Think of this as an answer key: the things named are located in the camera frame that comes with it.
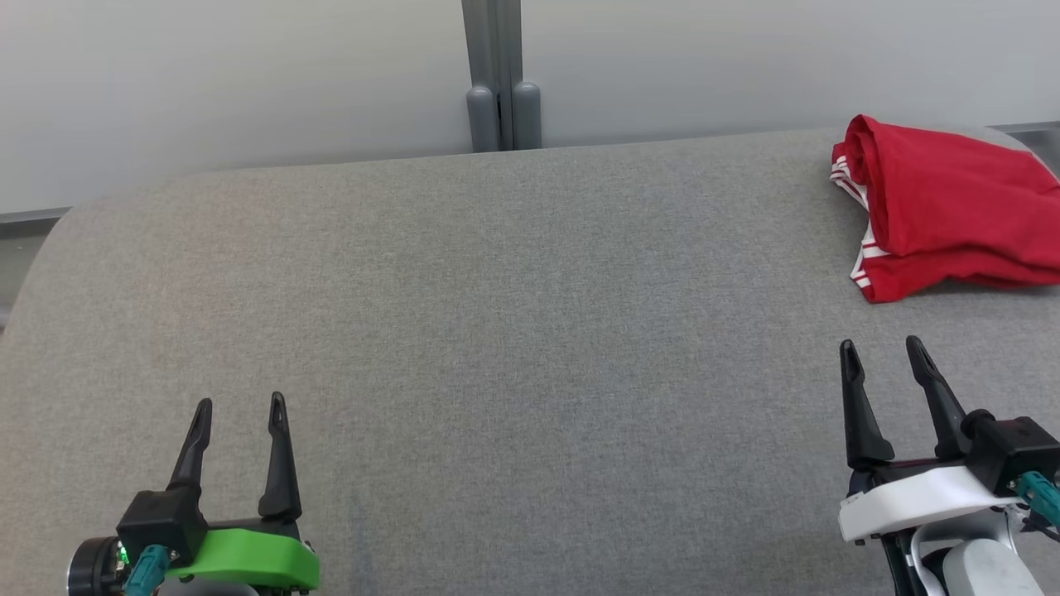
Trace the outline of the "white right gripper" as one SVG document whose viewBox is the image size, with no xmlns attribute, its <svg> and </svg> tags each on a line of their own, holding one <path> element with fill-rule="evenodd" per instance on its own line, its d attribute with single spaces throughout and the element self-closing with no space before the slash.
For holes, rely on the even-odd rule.
<svg viewBox="0 0 1060 596">
<path fill-rule="evenodd" d="M 905 340 L 913 378 L 923 389 L 935 431 L 935 456 L 941 460 L 964 458 L 970 450 L 962 433 L 966 413 L 946 376 L 932 360 L 923 341 L 909 335 Z M 865 370 L 855 343 L 840 344 L 841 392 L 846 438 L 846 463 L 851 470 L 848 495 L 841 501 L 838 527 L 845 542 L 874 534 L 908 531 L 934 523 L 985 512 L 992 516 L 1000 507 L 1002 528 L 995 540 L 1013 546 L 1006 508 L 1015 497 L 996 497 L 965 464 L 936 464 L 907 478 L 874 484 L 870 469 L 888 464 L 896 453 L 882 431 L 865 392 Z"/>
</svg>

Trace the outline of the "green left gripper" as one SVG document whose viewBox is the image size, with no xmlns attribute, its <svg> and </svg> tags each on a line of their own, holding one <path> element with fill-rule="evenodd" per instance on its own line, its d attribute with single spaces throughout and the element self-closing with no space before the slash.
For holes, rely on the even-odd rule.
<svg viewBox="0 0 1060 596">
<path fill-rule="evenodd" d="M 205 451 L 210 445 L 213 401 L 198 402 L 181 446 L 167 490 L 192 488 L 201 491 Z M 176 565 L 166 579 L 188 584 L 211 580 L 241 584 L 255 591 L 313 592 L 321 586 L 319 556 L 303 540 L 298 518 L 302 514 L 301 494 L 296 478 L 296 461 L 287 414 L 281 392 L 270 397 L 267 430 L 270 455 L 263 494 L 258 499 L 258 518 L 233 520 L 212 526 L 197 556 L 189 565 Z"/>
</svg>

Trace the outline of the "red Bulls 23 jersey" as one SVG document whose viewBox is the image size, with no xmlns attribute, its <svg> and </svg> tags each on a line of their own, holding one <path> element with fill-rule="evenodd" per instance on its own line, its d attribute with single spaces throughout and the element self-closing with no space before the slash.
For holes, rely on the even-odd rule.
<svg viewBox="0 0 1060 596">
<path fill-rule="evenodd" d="M 1060 267 L 1060 178 L 1032 152 L 860 113 L 833 148 L 882 252 L 994 252 Z"/>
</svg>

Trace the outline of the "grey double partition post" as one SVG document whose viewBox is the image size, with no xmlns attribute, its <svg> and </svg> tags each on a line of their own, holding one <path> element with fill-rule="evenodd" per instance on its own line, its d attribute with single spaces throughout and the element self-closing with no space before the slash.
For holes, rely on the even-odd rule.
<svg viewBox="0 0 1060 596">
<path fill-rule="evenodd" d="M 473 152 L 542 147 L 542 92 L 523 72 L 520 0 L 460 0 Z"/>
</svg>

